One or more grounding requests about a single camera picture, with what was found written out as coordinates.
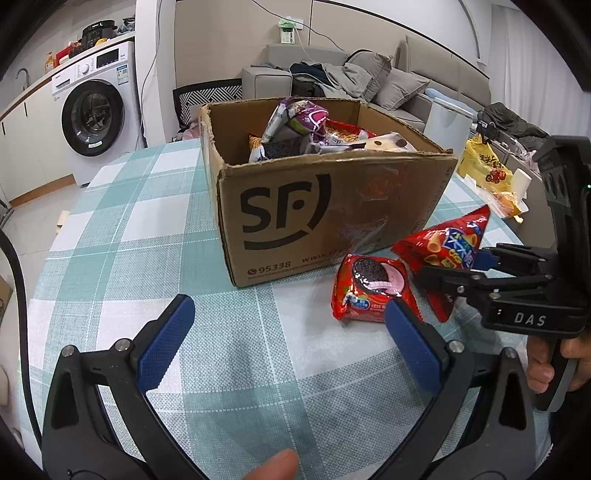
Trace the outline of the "person's right hand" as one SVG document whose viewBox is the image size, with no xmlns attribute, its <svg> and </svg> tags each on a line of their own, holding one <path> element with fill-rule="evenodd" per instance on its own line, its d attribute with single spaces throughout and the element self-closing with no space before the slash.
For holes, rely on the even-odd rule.
<svg viewBox="0 0 591 480">
<path fill-rule="evenodd" d="M 590 331 L 584 331 L 573 339 L 564 339 L 560 345 L 561 355 L 578 362 L 569 391 L 575 391 L 585 385 L 591 376 L 591 340 Z M 544 393 L 555 375 L 550 357 L 552 348 L 543 338 L 530 336 L 527 341 L 527 382 L 536 393 Z"/>
</svg>

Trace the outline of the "person's left hand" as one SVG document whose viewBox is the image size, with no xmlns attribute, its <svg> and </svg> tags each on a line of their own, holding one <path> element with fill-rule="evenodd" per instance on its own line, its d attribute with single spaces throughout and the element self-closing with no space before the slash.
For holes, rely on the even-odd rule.
<svg viewBox="0 0 591 480">
<path fill-rule="evenodd" d="M 243 477 L 245 480 L 294 480 L 297 476 L 298 456 L 294 450 L 276 453 L 262 465 Z"/>
</svg>

